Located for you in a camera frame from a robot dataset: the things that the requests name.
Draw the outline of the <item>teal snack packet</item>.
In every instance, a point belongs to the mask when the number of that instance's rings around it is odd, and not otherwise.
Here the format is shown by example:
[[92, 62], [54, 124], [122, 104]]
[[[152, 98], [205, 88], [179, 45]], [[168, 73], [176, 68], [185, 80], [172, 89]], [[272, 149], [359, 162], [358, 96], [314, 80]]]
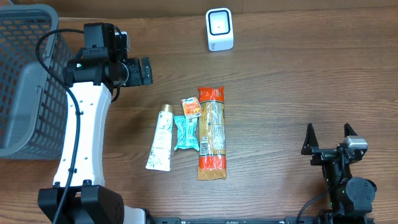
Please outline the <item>teal snack packet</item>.
[[174, 150], [178, 149], [194, 149], [200, 150], [196, 130], [198, 118], [188, 119], [186, 116], [175, 116], [174, 122], [177, 127], [177, 143]]

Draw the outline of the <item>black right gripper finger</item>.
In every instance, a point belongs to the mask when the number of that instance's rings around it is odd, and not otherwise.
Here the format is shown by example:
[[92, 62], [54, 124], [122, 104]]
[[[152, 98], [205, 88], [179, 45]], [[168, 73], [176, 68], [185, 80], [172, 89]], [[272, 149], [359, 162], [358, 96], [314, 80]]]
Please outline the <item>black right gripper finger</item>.
[[312, 123], [309, 123], [307, 125], [307, 132], [306, 132], [306, 137], [305, 141], [301, 150], [301, 155], [312, 155], [314, 150], [318, 150], [319, 145], [318, 141], [315, 135], [315, 130], [313, 128]]
[[344, 125], [344, 131], [345, 131], [345, 137], [357, 136], [356, 132], [354, 131], [354, 129], [351, 127], [351, 125], [349, 123], [346, 123]]

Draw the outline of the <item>white tube with gold cap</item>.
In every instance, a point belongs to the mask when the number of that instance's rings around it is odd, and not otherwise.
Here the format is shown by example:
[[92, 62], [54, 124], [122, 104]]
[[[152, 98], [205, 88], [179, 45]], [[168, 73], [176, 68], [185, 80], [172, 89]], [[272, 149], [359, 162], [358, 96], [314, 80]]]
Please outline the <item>white tube with gold cap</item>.
[[170, 171], [174, 108], [162, 104], [157, 117], [154, 139], [146, 169]]

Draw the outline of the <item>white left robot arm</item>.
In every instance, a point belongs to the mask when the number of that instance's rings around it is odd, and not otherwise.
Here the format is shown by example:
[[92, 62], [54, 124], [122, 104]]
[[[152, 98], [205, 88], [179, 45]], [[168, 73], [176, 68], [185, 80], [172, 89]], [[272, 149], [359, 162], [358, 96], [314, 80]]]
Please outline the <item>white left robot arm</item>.
[[106, 115], [119, 87], [150, 85], [150, 60], [73, 59], [63, 70], [69, 90], [63, 151], [53, 186], [40, 189], [38, 205], [52, 223], [150, 223], [144, 208], [124, 204], [103, 174]]

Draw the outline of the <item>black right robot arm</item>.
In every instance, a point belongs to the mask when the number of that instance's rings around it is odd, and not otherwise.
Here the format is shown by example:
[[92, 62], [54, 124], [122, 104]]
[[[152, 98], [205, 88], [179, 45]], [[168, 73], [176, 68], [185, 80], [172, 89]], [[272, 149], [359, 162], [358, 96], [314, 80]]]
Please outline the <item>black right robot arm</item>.
[[[311, 156], [310, 164], [321, 166], [327, 190], [308, 201], [296, 216], [296, 223], [373, 223], [366, 217], [372, 212], [376, 196], [376, 184], [362, 177], [353, 177], [350, 165], [362, 160], [368, 150], [365, 138], [357, 135], [352, 127], [344, 125], [345, 138], [334, 149], [321, 149], [313, 125], [307, 125], [302, 155]], [[331, 208], [320, 210], [317, 217], [303, 218], [303, 212], [313, 202], [330, 198]]]

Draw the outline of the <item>orange long noodle packet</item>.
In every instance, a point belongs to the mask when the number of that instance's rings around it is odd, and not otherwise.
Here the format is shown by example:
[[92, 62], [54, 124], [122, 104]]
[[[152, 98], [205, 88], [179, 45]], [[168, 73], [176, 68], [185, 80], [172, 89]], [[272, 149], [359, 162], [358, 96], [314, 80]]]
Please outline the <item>orange long noodle packet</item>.
[[199, 87], [202, 115], [199, 117], [200, 155], [198, 180], [227, 178], [224, 88]]

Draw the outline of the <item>small orange sachet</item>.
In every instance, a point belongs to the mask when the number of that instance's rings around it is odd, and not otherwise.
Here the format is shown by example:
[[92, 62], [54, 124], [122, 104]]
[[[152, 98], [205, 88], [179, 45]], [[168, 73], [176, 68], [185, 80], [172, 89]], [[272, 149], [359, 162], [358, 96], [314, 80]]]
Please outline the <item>small orange sachet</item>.
[[202, 115], [199, 100], [195, 96], [183, 99], [182, 108], [187, 119], [199, 118]]

